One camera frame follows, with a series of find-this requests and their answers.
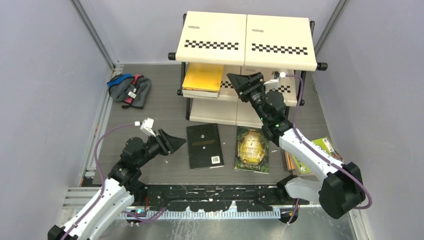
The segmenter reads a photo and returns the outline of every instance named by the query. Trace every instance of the yellow book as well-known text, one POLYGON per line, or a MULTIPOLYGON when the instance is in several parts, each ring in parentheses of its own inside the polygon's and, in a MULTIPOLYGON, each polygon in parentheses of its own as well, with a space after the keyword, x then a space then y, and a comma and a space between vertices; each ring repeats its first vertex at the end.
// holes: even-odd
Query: yellow book
POLYGON ((182 89, 218 93, 221 88, 223 72, 224 65, 190 63, 182 83, 182 89))

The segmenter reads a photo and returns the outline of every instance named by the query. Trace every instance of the black bracket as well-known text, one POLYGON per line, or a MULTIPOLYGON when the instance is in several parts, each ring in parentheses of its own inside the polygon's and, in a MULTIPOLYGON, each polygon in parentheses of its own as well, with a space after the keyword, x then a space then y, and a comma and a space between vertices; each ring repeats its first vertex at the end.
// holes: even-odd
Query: black bracket
MULTIPOLYGON (((343 164, 342 168, 363 183, 361 170, 353 162, 343 164)), ((318 193, 319 203, 330 217, 339 219, 365 200, 365 192, 340 170, 327 176, 318 193)))

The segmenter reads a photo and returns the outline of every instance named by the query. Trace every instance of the gray wall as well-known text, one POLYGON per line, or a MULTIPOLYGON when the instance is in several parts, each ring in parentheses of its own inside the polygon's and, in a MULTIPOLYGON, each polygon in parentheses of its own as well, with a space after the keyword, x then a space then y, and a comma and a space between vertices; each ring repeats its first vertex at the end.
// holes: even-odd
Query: gray wall
POLYGON ((187 11, 304 17, 316 43, 338 0, 85 0, 82 4, 114 60, 168 63, 187 11))
POLYGON ((314 79, 334 144, 361 168, 375 239, 423 239, 422 1, 350 1, 314 79))
POLYGON ((70 1, 0 1, 0 239, 47 239, 111 74, 70 1))

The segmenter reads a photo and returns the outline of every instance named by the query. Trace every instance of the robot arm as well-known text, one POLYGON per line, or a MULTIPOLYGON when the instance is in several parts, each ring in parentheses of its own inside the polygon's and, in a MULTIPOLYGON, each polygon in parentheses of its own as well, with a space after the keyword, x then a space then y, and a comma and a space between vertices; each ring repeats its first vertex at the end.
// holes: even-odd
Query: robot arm
POLYGON ((116 217, 134 202, 142 202, 147 192, 144 183, 138 179, 142 175, 140 168, 158 154, 166 156, 177 151, 186 140, 168 135, 162 129, 152 130, 153 119, 142 122, 141 131, 148 135, 147 142, 141 138, 130 138, 104 181, 104 191, 100 189, 95 196, 63 225, 53 226, 48 232, 48 240, 60 240, 69 231, 65 240, 97 240, 116 217), (76 224, 79 217, 86 216, 76 224))
POLYGON ((265 137, 280 148, 296 155, 315 174, 317 179, 307 180, 289 176, 277 187, 284 186, 291 198, 320 203, 325 212, 338 219, 365 200, 364 191, 349 177, 333 165, 341 167, 354 176, 361 184, 361 171, 354 163, 341 161, 322 152, 303 136, 286 118, 284 97, 276 91, 265 93, 276 81, 265 84, 264 76, 258 72, 251 75, 227 74, 242 102, 250 102, 260 117, 265 137))

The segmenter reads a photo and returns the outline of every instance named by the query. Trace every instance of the gray bag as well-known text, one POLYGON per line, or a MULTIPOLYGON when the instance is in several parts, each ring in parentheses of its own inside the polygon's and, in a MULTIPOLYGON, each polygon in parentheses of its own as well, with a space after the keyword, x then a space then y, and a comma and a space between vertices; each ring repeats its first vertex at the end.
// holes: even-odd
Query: gray bag
POLYGON ((122 102, 123 109, 143 109, 152 82, 143 75, 120 74, 113 77, 108 83, 109 96, 116 102, 122 102))

